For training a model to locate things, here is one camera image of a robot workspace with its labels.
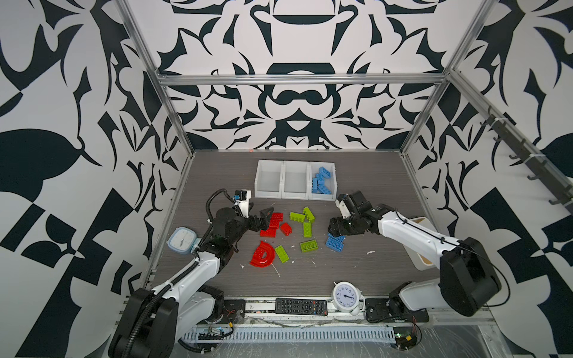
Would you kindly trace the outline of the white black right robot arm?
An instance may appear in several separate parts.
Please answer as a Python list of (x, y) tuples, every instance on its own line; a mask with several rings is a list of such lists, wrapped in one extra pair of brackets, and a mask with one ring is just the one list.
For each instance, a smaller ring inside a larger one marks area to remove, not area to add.
[(420, 254), (440, 272), (435, 280), (407, 282), (392, 291), (391, 318), (428, 308), (450, 308), (471, 317), (501, 292), (505, 278), (479, 241), (440, 234), (386, 204), (371, 204), (360, 191), (339, 195), (335, 204), (340, 216), (329, 222), (332, 236), (377, 234)]

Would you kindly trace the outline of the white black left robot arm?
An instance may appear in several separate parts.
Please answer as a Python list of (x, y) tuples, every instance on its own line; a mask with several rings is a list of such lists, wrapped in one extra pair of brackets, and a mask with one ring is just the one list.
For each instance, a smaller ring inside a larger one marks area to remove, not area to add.
[(258, 216), (243, 216), (238, 207), (218, 210), (182, 270), (128, 299), (109, 357), (170, 357), (176, 343), (199, 322), (217, 320), (224, 295), (207, 282), (228, 264), (245, 233), (269, 229), (273, 212), (269, 207)]

